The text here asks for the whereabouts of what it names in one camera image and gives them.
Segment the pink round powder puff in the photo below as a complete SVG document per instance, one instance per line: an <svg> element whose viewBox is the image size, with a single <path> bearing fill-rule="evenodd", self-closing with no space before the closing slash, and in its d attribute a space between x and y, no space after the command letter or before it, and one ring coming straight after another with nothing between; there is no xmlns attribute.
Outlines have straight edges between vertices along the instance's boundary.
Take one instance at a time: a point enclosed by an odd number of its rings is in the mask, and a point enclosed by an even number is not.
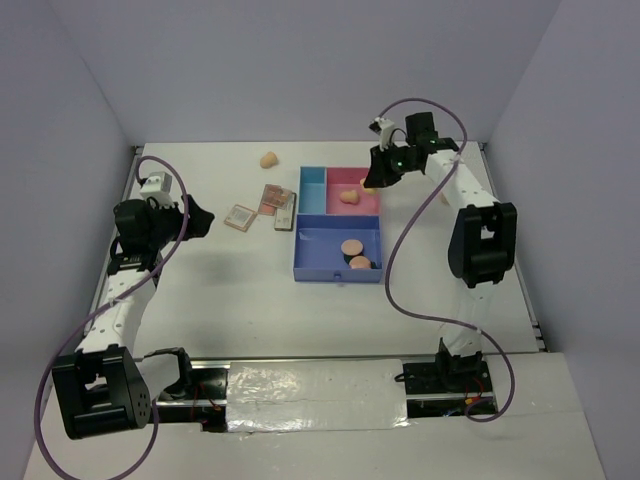
<svg viewBox="0 0 640 480"><path fill-rule="evenodd" d="M347 239L341 244L341 252L346 256L360 256L363 250L363 243L357 239Z"/></svg>

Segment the yellow teardrop makeup sponge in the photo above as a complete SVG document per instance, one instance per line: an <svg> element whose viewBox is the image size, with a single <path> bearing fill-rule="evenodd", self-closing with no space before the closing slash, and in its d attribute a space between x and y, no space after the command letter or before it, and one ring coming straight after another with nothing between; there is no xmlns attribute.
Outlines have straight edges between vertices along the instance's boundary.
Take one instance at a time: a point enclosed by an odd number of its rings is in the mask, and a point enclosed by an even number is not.
<svg viewBox="0 0 640 480"><path fill-rule="evenodd" d="M367 195L376 195L378 190L376 188L367 188L364 184L365 184L365 180L366 178L362 178L360 179L360 186L361 186L361 190L366 193Z"/></svg>

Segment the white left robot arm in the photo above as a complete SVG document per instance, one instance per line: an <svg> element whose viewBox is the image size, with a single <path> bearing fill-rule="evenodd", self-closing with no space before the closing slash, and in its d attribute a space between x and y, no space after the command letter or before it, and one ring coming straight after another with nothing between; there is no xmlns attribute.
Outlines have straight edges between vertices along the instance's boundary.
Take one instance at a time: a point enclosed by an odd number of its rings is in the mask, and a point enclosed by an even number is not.
<svg viewBox="0 0 640 480"><path fill-rule="evenodd" d="M187 210L155 198L126 200L114 208L117 236L110 247L103 309L75 351L52 369L62 420L72 440L144 427L153 399L166 391L184 398L196 374L181 347L132 355L142 317L160 278L161 251L178 239L202 238L215 217L191 196Z"/></svg>

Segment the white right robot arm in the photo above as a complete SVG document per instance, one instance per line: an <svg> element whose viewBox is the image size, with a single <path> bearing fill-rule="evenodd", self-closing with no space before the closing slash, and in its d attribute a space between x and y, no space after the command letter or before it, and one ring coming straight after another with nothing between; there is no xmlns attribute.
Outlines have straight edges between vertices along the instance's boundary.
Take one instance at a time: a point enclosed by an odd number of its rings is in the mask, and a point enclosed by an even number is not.
<svg viewBox="0 0 640 480"><path fill-rule="evenodd" d="M459 297L452 322L439 340L428 371L444 390L477 383L482 373L482 329L497 285L515 263L517 210L489 193L461 158L462 148L436 131L430 112L405 120L405 143L397 145L395 123L382 116L369 126L379 137L371 148L371 165L362 184L381 189L410 172L426 175L436 185L456 218L447 262L458 281Z"/></svg>

